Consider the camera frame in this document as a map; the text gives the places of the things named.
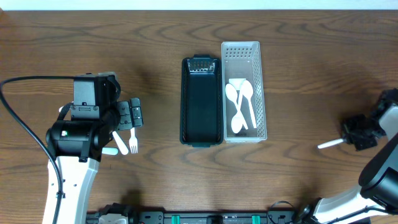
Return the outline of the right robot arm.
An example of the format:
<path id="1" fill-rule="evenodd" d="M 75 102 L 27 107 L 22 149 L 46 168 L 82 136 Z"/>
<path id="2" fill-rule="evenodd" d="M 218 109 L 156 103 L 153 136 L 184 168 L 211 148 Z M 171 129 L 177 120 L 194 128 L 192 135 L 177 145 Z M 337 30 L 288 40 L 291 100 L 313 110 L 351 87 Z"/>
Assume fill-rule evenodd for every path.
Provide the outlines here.
<path id="1" fill-rule="evenodd" d="M 296 223 L 357 223 L 376 215 L 397 214 L 397 89 L 384 90 L 369 116 L 353 116 L 342 122 L 342 137 L 318 146 L 340 143 L 357 150 L 387 144 L 368 162 L 358 184 L 337 196 L 318 199 L 302 208 Z"/>

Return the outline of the white fork tines down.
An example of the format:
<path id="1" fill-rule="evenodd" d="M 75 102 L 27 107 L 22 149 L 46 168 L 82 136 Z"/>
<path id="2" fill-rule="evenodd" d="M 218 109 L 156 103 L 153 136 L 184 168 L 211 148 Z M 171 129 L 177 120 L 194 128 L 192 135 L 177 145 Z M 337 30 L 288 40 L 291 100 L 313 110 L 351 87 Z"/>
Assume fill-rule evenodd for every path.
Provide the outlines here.
<path id="1" fill-rule="evenodd" d="M 135 128 L 130 129 L 131 137 L 129 138 L 129 148 L 132 154 L 138 153 L 138 140 L 136 138 Z"/>

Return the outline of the white spoon thin handle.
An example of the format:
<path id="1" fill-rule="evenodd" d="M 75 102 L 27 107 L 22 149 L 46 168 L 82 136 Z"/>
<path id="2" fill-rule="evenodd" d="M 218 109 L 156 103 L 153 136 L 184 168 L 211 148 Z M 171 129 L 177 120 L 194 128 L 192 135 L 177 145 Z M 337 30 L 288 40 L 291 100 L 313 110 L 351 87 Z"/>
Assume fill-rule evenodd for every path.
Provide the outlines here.
<path id="1" fill-rule="evenodd" d="M 238 134 L 242 129 L 244 124 L 244 119 L 242 118 L 241 110 L 238 104 L 238 93 L 234 87 L 229 89 L 229 100 L 232 101 L 236 107 L 237 113 L 233 116 L 231 120 L 231 129 L 233 133 Z"/>

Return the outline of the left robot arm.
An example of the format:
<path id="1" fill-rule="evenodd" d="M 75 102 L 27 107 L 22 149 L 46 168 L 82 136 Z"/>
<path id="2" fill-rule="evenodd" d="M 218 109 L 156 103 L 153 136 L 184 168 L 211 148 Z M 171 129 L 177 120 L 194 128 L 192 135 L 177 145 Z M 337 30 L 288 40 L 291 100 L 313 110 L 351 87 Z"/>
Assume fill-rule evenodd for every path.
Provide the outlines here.
<path id="1" fill-rule="evenodd" d="M 46 133 L 59 173 L 51 165 L 44 223 L 84 223 L 103 148 L 115 131 L 141 127 L 138 98 L 119 101 L 114 72 L 74 78 L 73 102 L 66 104 Z"/>

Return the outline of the white fork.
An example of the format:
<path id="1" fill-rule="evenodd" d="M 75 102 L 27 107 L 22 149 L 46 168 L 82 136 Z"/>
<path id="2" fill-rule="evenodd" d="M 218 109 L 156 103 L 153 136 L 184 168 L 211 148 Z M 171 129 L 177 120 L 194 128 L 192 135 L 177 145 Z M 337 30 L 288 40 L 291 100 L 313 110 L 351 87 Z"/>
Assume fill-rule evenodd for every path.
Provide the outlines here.
<path id="1" fill-rule="evenodd" d="M 118 149 L 120 150 L 122 155 L 127 155 L 129 153 L 129 148 L 126 146 L 120 135 L 118 134 L 117 131 L 112 132 L 113 138 L 118 146 Z"/>
<path id="2" fill-rule="evenodd" d="M 119 149 L 115 147 L 104 147 L 102 148 L 102 154 L 115 156 L 119 153 Z"/>

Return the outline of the clear plastic basket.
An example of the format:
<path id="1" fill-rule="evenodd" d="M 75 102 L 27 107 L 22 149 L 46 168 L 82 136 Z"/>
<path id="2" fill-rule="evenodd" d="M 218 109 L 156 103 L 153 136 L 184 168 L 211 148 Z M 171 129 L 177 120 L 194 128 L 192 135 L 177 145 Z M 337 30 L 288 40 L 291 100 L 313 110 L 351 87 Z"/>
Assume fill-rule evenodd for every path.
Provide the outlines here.
<path id="1" fill-rule="evenodd" d="M 257 143 L 267 139 L 266 104 L 262 79 L 261 48 L 258 41 L 223 42 L 221 44 L 221 68 L 223 87 L 224 140 L 227 143 Z M 238 134 L 231 129 L 231 119 L 236 114 L 233 102 L 226 97 L 225 86 L 230 78 L 245 78 L 253 88 L 251 98 L 257 128 L 252 126 L 248 100 L 238 93 L 238 104 L 248 129 Z"/>

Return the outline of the black plastic basket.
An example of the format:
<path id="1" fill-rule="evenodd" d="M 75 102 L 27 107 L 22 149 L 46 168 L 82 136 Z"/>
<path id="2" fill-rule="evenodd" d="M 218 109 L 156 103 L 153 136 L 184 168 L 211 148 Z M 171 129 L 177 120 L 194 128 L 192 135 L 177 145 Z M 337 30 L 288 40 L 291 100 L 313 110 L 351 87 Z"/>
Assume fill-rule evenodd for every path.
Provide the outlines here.
<path id="1" fill-rule="evenodd" d="M 180 142 L 211 147 L 223 142 L 221 62 L 210 55 L 182 60 Z"/>

